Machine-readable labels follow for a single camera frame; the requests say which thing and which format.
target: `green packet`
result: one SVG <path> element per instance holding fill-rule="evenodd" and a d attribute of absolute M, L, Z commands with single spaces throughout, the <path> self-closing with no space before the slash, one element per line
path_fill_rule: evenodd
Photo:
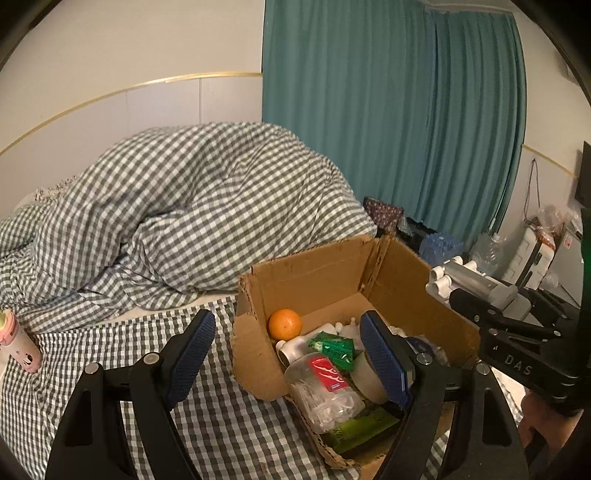
<path fill-rule="evenodd" d="M 356 417 L 323 434 L 322 440 L 341 455 L 371 440 L 398 422 L 400 420 L 390 415 L 382 407 L 372 405 Z"/>
<path fill-rule="evenodd" d="M 320 332 L 310 340 L 308 346 L 328 357 L 337 368 L 347 372 L 353 370 L 355 344 L 350 338 Z"/>

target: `plastic bottle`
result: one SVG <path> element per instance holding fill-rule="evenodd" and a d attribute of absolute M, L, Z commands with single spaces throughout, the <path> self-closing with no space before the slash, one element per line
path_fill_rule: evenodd
<path fill-rule="evenodd" d="M 464 250 L 464 244 L 452 236 L 443 233 L 431 233 L 423 238 L 418 249 L 418 256 L 432 267 L 442 264 L 445 260 L 459 255 Z"/>
<path fill-rule="evenodd" d="M 492 237 L 481 233 L 472 247 L 470 256 L 476 262 L 480 272 L 486 275 L 494 275 L 503 263 L 505 239 L 498 233 Z"/>
<path fill-rule="evenodd" d="M 359 394 L 320 353 L 309 353 L 291 364 L 284 378 L 296 404 L 318 434 L 334 429 L 365 408 Z"/>

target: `human hand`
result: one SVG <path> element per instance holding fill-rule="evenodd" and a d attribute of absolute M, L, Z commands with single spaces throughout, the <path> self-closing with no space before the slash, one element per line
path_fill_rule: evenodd
<path fill-rule="evenodd" d="M 583 414 L 580 411 L 574 417 L 565 417 L 532 391 L 521 401 L 521 410 L 523 420 L 518 431 L 523 446 L 530 444 L 534 430 L 537 430 L 545 438 L 551 455 L 555 455 L 564 446 Z"/>

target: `tape roll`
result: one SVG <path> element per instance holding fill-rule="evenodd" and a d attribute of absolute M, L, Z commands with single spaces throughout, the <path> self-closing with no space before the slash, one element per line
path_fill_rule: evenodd
<path fill-rule="evenodd" d="M 388 401 L 388 394 L 374 371 L 365 352 L 360 353 L 355 359 L 351 380 L 359 391 L 376 405 L 382 405 Z"/>

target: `patterned bag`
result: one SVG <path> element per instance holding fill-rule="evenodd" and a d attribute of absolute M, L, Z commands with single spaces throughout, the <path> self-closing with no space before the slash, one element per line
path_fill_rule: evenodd
<path fill-rule="evenodd" d="M 363 208 L 378 227 L 390 233 L 396 233 L 396 224 L 404 214 L 402 207 L 394 207 L 371 197 L 363 199 Z"/>

